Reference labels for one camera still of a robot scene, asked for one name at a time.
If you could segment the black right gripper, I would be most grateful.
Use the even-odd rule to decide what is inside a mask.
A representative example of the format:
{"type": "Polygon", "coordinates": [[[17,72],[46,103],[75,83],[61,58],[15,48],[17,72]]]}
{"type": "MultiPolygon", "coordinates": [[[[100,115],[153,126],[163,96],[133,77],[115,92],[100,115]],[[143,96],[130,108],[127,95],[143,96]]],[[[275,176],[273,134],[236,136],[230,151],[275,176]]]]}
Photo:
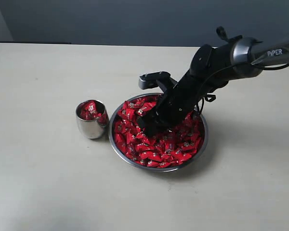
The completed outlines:
{"type": "Polygon", "coordinates": [[[147,137],[156,136],[178,125],[205,93],[206,77],[186,73],[180,81],[158,100],[150,117],[139,116],[137,124],[147,137]]]}

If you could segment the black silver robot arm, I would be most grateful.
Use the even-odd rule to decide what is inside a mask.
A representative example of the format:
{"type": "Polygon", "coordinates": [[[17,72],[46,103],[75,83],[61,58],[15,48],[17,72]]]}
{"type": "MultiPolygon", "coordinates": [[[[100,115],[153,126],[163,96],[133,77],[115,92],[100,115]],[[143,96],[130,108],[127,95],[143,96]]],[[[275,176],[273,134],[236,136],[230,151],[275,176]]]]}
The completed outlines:
{"type": "Polygon", "coordinates": [[[215,100],[211,93],[231,80],[289,66],[289,34],[263,42],[242,35],[228,38],[221,26],[216,33],[226,44],[217,48],[201,46],[179,81],[164,71],[139,77],[141,89],[159,87],[163,92],[153,109],[137,120],[145,135],[151,137],[178,125],[199,101],[215,100]]]}

